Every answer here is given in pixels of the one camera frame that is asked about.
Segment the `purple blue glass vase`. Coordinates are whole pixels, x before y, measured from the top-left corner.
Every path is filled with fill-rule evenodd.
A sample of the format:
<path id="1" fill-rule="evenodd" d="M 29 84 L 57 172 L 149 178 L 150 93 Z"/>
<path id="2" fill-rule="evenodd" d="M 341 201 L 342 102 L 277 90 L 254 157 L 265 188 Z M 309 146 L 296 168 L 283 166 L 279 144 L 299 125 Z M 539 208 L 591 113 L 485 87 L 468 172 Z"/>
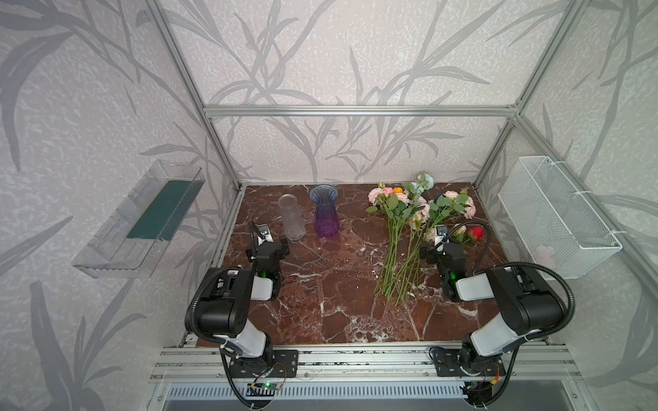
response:
<path id="1" fill-rule="evenodd" d="M 312 188 L 310 199 L 315 204 L 315 232 L 322 238 L 335 236 L 339 232 L 340 222 L 335 202 L 338 189 L 329 184 Z"/>

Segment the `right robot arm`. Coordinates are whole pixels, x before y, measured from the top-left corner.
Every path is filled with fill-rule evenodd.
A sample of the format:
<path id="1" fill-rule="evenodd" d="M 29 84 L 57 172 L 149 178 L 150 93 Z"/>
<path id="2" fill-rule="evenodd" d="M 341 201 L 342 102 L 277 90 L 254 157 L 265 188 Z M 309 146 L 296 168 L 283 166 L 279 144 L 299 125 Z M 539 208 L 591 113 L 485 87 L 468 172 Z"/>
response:
<path id="1" fill-rule="evenodd" d="M 525 342 L 563 330 L 572 320 L 575 295 L 559 274 L 543 265 L 509 262 L 466 276 L 464 248 L 444 242 L 422 246 L 420 256 L 437 267 L 446 296 L 454 302 L 495 301 L 499 313 L 469 334 L 458 351 L 435 354 L 455 359 L 469 371 L 495 361 Z"/>

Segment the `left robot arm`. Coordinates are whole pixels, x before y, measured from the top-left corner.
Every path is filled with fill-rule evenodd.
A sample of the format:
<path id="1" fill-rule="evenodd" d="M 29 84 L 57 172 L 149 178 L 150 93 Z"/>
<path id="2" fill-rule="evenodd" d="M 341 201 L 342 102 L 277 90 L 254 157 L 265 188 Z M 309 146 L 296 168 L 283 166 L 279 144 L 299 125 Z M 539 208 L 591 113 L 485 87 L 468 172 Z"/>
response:
<path id="1" fill-rule="evenodd" d="M 286 237 L 264 241 L 247 250 L 251 266 L 208 269 L 185 315 L 187 332 L 219 346 L 237 363 L 270 368 L 274 361 L 270 337 L 248 319 L 253 301 L 273 301 L 281 288 L 280 262 L 290 254 Z"/>

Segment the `clear frosted glass vase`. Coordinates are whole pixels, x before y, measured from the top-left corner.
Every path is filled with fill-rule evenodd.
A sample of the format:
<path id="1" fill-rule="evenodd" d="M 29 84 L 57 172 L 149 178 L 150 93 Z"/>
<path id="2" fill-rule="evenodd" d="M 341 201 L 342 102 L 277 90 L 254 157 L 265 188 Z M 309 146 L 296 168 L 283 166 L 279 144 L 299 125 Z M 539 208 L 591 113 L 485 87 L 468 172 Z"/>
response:
<path id="1" fill-rule="evenodd" d="M 284 226 L 284 234 L 291 241 L 299 241 L 306 235 L 305 222 L 295 195 L 285 194 L 278 200 Z"/>

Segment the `red rose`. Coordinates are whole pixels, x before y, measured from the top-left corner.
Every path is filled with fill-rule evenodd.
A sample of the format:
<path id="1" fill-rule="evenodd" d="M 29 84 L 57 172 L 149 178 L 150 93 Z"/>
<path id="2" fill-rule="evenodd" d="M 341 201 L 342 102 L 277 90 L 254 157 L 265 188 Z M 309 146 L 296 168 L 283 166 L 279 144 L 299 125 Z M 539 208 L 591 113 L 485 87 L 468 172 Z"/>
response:
<path id="1" fill-rule="evenodd" d="M 483 227 L 477 225 L 473 228 L 468 229 L 467 235 L 471 241 L 477 242 L 485 237 L 485 230 L 483 229 Z"/>

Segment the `pink carnation stem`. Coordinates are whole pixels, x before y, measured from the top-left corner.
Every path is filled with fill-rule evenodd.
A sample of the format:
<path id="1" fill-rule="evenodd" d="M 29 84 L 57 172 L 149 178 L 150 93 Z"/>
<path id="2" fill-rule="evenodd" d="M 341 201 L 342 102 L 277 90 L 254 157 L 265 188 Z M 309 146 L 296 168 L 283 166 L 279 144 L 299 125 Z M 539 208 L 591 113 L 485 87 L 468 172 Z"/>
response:
<path id="1" fill-rule="evenodd" d="M 452 228 L 449 227 L 449 224 L 453 221 L 459 219 L 472 219 L 475 217 L 476 207 L 472 198 L 468 195 L 468 191 L 463 189 L 461 192 L 456 191 L 445 191 L 443 194 L 438 195 L 433 200 L 427 200 L 430 204 L 430 214 L 429 220 L 427 223 L 427 229 L 425 231 L 425 236 L 423 238 L 423 245 L 434 245 L 434 231 L 435 226 L 440 224 L 445 224 L 449 233 L 445 242 L 449 242 L 452 236 L 455 236 L 462 228 L 458 228 L 454 225 Z M 421 273 L 421 248 L 420 248 L 420 272 L 418 276 L 417 284 L 412 288 L 411 293 L 409 293 L 408 299 L 413 294 L 413 289 L 420 284 L 422 273 Z"/>

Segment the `pink rose bouquet stem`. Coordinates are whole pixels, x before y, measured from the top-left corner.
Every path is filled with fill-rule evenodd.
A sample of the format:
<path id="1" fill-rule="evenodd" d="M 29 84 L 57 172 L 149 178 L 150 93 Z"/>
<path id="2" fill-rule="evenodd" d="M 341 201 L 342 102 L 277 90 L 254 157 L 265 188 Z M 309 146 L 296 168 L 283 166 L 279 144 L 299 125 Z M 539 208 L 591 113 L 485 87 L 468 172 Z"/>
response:
<path id="1" fill-rule="evenodd" d="M 389 246 L 375 292 L 390 300 L 396 290 L 398 245 L 404 226 L 411 215 L 411 201 L 402 188 L 381 183 L 368 193 L 368 214 L 379 213 L 387 220 Z"/>

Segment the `pale green hydrangea stem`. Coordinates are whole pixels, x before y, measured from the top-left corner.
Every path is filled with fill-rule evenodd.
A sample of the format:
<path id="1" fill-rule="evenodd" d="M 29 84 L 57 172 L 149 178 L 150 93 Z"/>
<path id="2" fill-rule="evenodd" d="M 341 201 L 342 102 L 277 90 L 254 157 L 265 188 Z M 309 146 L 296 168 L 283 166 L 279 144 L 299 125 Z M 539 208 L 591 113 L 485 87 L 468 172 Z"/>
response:
<path id="1" fill-rule="evenodd" d="M 420 272 L 420 248 L 427 229 L 430 214 L 430 204 L 423 194 L 433 188 L 435 180 L 428 172 L 421 172 L 414 181 L 402 186 L 403 194 L 409 202 L 407 208 L 410 214 L 404 220 L 410 229 L 409 244 L 406 260 L 399 268 L 396 279 L 398 281 L 398 296 L 396 304 L 406 303 L 412 288 L 418 282 Z"/>

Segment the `green circuit board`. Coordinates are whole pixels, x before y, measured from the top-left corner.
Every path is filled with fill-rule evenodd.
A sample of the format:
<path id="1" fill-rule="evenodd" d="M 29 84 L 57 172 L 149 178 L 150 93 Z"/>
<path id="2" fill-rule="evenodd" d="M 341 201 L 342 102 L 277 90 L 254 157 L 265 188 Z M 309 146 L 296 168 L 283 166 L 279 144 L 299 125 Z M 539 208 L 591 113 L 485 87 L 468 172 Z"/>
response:
<path id="1" fill-rule="evenodd" d="M 249 393 L 257 397 L 273 397 L 276 392 L 283 390 L 284 381 L 253 382 L 249 387 Z"/>

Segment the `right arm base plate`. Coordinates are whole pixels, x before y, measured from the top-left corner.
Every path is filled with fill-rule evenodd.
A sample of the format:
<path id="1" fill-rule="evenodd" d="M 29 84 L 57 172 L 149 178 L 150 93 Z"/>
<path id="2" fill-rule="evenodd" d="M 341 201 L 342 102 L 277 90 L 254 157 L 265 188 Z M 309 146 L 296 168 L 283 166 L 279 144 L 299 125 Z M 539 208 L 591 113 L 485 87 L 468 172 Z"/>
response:
<path id="1" fill-rule="evenodd" d="M 507 373 L 501 356 L 480 356 L 474 349 L 433 347 L 428 353 L 439 377 L 500 378 Z"/>

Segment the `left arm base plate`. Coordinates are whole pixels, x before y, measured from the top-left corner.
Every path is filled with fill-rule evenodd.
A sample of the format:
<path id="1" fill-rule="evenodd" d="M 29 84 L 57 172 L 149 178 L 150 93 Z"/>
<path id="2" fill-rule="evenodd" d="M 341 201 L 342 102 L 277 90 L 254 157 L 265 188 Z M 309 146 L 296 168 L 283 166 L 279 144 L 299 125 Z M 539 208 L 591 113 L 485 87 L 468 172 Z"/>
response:
<path id="1" fill-rule="evenodd" d="M 296 349 L 274 349 L 258 358 L 231 359 L 229 370 L 232 378 L 255 378 L 262 374 L 274 378 L 296 377 L 299 351 Z"/>

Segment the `clear acrylic wall shelf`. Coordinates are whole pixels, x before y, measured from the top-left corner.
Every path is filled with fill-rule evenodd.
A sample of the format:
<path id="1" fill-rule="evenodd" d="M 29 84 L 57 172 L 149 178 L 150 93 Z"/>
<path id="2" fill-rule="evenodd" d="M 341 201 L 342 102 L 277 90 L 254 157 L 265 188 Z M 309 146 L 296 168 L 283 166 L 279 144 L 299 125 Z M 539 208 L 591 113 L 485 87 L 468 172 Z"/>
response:
<path id="1" fill-rule="evenodd" d="M 96 279 L 148 279 L 205 182 L 200 166 L 155 161 L 73 267 Z"/>

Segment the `aluminium front rail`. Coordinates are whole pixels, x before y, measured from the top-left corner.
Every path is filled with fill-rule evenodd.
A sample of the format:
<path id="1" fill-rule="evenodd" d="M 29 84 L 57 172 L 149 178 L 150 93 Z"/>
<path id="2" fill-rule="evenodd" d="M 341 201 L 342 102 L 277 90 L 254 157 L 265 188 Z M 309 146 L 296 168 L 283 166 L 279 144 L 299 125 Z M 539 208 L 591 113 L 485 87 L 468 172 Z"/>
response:
<path id="1" fill-rule="evenodd" d="M 492 379 L 507 372 L 512 380 L 581 380 L 583 378 L 565 345 L 526 344 L 519 349 L 513 368 L 511 356 L 503 364 L 474 376 L 461 368 L 438 375 L 430 359 L 434 346 L 458 349 L 458 342 L 385 342 L 384 344 L 290 345 L 298 352 L 293 365 L 276 366 L 273 376 L 286 383 L 439 381 Z M 225 382 L 219 351 L 214 348 L 162 349 L 148 381 L 155 383 Z"/>

